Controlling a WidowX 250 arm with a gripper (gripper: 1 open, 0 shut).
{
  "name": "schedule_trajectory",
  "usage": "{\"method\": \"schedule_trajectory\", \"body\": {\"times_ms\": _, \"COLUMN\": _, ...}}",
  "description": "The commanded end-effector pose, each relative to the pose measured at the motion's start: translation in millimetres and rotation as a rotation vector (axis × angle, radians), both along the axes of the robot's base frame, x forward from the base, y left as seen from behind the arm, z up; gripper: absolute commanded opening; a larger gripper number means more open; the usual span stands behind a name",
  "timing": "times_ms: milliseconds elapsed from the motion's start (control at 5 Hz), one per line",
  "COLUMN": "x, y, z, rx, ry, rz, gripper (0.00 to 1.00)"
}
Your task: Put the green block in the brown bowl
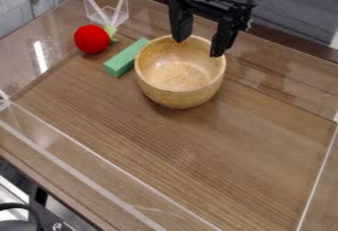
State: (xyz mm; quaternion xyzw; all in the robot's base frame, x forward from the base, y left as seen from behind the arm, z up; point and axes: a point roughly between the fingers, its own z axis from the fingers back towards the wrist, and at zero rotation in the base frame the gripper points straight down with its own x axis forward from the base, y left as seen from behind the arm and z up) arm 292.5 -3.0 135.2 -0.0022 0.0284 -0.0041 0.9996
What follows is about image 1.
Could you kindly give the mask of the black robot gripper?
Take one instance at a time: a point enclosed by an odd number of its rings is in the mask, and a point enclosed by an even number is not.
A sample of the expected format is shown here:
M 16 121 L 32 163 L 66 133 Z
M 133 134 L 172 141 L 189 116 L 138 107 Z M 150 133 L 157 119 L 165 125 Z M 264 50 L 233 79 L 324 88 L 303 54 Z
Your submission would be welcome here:
M 251 27 L 255 7 L 255 0 L 168 0 L 170 36 L 176 42 L 189 37 L 193 13 L 215 21 L 220 19 L 209 50 L 209 56 L 219 57 L 232 46 L 239 30 L 245 32 Z

